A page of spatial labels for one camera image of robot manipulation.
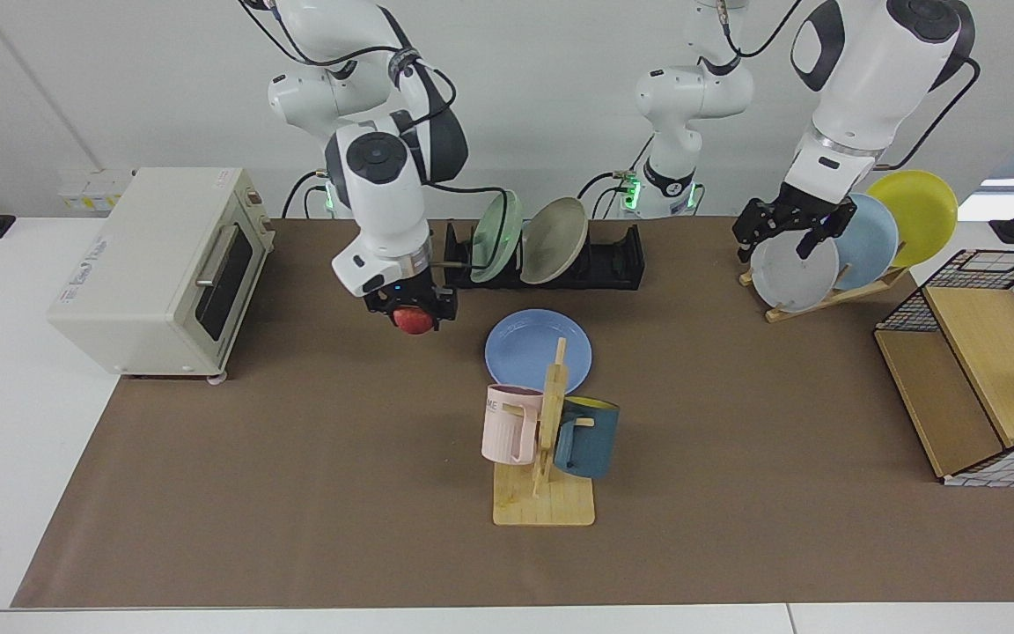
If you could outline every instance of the plate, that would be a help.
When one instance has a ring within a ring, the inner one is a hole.
[[[496,324],[484,346],[484,361],[497,383],[541,391],[547,368],[555,362],[558,339],[566,337],[566,392],[581,385],[592,365],[592,346],[581,326],[561,312],[531,308],[508,314]]]
[[[472,270],[472,281],[483,284],[498,276],[515,257],[519,237],[523,234],[523,210],[515,192],[507,190],[507,217],[504,219],[503,194],[491,201],[476,232],[472,233],[472,264],[487,266],[487,269]],[[496,251],[496,236],[499,236],[499,250]]]
[[[753,289],[765,303],[785,312],[804,312],[828,296],[840,274],[840,250],[823,240],[808,260],[797,256],[806,231],[786,231],[753,250]]]
[[[949,184],[929,171],[910,169],[882,177],[866,191],[878,198],[897,222],[904,242],[894,266],[907,268],[937,256],[957,228],[957,196]]]
[[[581,201],[559,198],[548,204],[523,228],[525,284],[547,284],[561,276],[577,260],[589,233],[589,218]]]
[[[851,268],[837,281],[842,291],[872,284],[890,268],[897,254],[897,223],[886,205],[866,194],[852,194],[858,209],[848,229],[837,237],[840,270]]]

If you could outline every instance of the wooden base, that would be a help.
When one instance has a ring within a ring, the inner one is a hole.
[[[592,481],[551,469],[535,490],[530,465],[496,465],[494,508],[496,525],[592,525]]]
[[[801,310],[799,312],[786,312],[781,310],[780,306],[777,308],[769,309],[765,312],[765,321],[770,324],[777,324],[777,322],[784,322],[785,320],[792,320],[793,318],[800,318],[801,314],[808,314],[809,312],[816,312],[817,310],[823,310],[824,308],[829,308],[832,305],[838,305],[846,301],[853,299],[860,299],[860,297],[869,297],[873,294],[888,291],[893,288],[894,284],[897,284],[897,280],[900,280],[902,276],[910,269],[890,269],[887,270],[883,277],[879,277],[876,281],[871,282],[868,285],[862,286],[862,288],[854,289],[851,291],[832,291],[828,293],[828,296],[824,298],[820,303],[813,305],[812,308],[807,310]],[[743,286],[750,286],[753,284],[753,273],[752,270],[747,270],[747,272],[741,274],[741,277],[737,278],[737,283]]]

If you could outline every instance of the yellow plate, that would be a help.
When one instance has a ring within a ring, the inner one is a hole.
[[[866,191],[886,205],[897,222],[904,246],[894,266],[914,266],[930,260],[949,243],[957,228],[957,196],[940,177],[912,169],[882,177]]]

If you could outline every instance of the oven window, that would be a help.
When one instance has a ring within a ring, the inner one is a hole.
[[[241,290],[244,272],[252,262],[252,244],[249,244],[248,236],[245,236],[240,224],[234,222],[233,225],[237,227],[237,240],[230,248],[229,256],[225,257],[222,276],[218,278],[217,284],[202,291],[202,297],[194,311],[198,324],[202,325],[206,334],[213,337],[214,341],[221,340],[225,322],[229,321],[229,313],[233,308],[233,300],[237,299],[237,292]]]

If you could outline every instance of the beige plate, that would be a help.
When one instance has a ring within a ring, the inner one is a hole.
[[[577,260],[589,233],[589,218],[576,198],[559,198],[523,228],[525,284],[547,284]]]

